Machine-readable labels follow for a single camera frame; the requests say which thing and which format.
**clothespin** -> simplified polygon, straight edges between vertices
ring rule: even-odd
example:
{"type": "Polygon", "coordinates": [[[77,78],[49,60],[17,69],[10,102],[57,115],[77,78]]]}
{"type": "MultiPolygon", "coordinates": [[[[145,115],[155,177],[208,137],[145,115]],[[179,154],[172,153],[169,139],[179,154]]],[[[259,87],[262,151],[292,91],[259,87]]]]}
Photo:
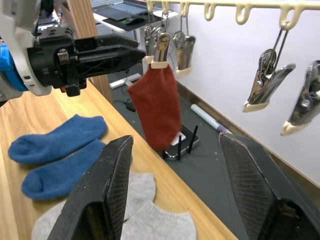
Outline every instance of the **clothespin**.
{"type": "Polygon", "coordinates": [[[259,66],[253,81],[251,93],[243,106],[243,112],[245,113],[266,108],[270,103],[272,94],[277,90],[287,75],[296,68],[295,64],[288,64],[276,70],[289,31],[286,31],[284,34],[277,57],[276,48],[282,32],[283,30],[281,29],[273,49],[267,49],[259,58],[259,66]]]}
{"type": "Polygon", "coordinates": [[[170,44],[170,34],[166,32],[168,27],[168,14],[166,14],[166,24],[163,27],[164,11],[161,17],[161,26],[156,29],[155,34],[155,45],[154,45],[154,56],[151,61],[151,68],[153,69],[165,69],[168,66],[167,54],[170,44]]]}
{"type": "Polygon", "coordinates": [[[194,45],[196,43],[196,37],[189,35],[188,15],[186,19],[186,35],[182,29],[183,15],[180,17],[180,31],[174,33],[173,42],[175,46],[177,68],[176,75],[178,77],[189,74],[192,70],[191,60],[194,51],[194,45]]]}
{"type": "Polygon", "coordinates": [[[287,136],[308,126],[320,112],[320,60],[307,69],[305,81],[290,118],[282,127],[281,135],[287,136]]]}

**desk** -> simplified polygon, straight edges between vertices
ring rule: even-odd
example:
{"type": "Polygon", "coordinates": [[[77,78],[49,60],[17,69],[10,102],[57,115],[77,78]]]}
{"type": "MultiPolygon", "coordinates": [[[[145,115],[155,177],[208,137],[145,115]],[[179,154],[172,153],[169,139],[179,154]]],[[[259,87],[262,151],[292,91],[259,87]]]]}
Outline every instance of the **desk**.
{"type": "Polygon", "coordinates": [[[36,220],[62,200],[32,201],[22,194],[21,184],[31,167],[20,166],[8,157],[11,142],[24,134],[52,131],[74,114],[103,116],[108,126],[102,138],[105,143],[133,135],[131,170],[154,174],[155,204],[170,212],[190,212],[198,239],[236,239],[90,82],[80,96],[67,97],[59,89],[38,97],[26,92],[0,108],[0,239],[30,239],[36,220]]]}

